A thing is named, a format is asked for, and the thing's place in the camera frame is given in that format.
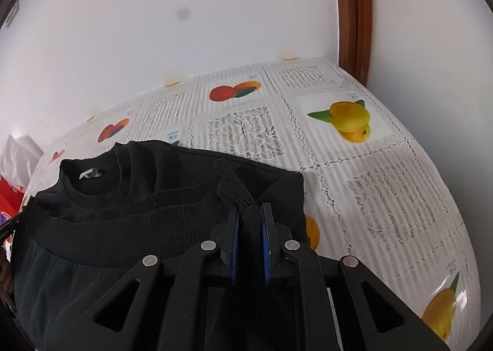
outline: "black garment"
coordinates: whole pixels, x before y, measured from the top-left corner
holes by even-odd
[[[258,206],[244,210],[239,232],[236,285],[209,289],[204,351],[295,351],[296,290],[264,285]]]
[[[113,149],[92,159],[63,160],[58,182],[39,192],[36,201],[51,216],[73,222],[110,220],[145,213],[157,206],[198,202],[204,194],[215,192],[217,188],[220,179],[214,162],[218,158],[228,161],[258,203],[265,202],[261,196],[266,191],[270,197],[280,197],[274,215],[296,216],[288,225],[294,230],[293,236],[306,241],[305,222],[299,219],[303,212],[299,203],[302,192],[298,191],[303,182],[300,173],[243,157],[187,149],[157,140],[116,143]],[[79,179],[82,172],[93,167],[102,173],[101,177]],[[295,194],[285,193],[293,191],[293,185]]]
[[[79,180],[92,167],[102,176]],[[306,242],[300,173],[159,141],[63,161],[60,181],[22,212],[28,220],[14,239],[15,301],[26,332],[43,351],[145,255],[167,259],[206,240],[233,202],[242,213],[270,202],[275,220]]]

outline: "white plastic bag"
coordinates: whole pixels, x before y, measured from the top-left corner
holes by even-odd
[[[9,135],[0,154],[0,175],[14,188],[25,189],[41,156],[43,151],[28,135],[20,138]]]

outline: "white wall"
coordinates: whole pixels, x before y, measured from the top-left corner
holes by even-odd
[[[368,88],[435,162],[493,311],[493,14],[484,0],[374,0]]]
[[[0,30],[0,145],[181,77],[337,52],[336,0],[20,0]]]

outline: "tablecloth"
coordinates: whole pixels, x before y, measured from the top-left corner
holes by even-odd
[[[465,350],[479,332],[476,261],[449,190],[405,127],[332,62],[258,63],[137,96],[54,141],[26,194],[55,184],[62,159],[147,139],[302,172],[307,229],[320,255],[358,257],[439,326],[452,350]]]

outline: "yellow fruit print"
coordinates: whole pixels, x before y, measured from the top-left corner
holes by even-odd
[[[370,126],[366,125],[363,128],[355,131],[354,133],[339,132],[342,138],[348,140],[349,142],[362,143],[365,142],[371,134]]]
[[[310,241],[310,248],[315,250],[320,242],[319,226],[315,222],[315,219],[308,215],[305,215],[305,222],[307,227],[307,237]]]
[[[452,285],[433,297],[421,318],[428,327],[443,341],[447,340],[452,329],[455,314],[455,291],[459,282],[459,273]]]
[[[180,81],[175,81],[174,83],[166,84],[164,86],[164,88],[171,88],[171,87],[174,87],[176,84],[179,84],[179,83],[180,83]]]
[[[329,110],[309,113],[308,116],[331,123],[346,141],[365,142],[371,134],[370,113],[365,109],[365,101],[341,101],[331,105]]]

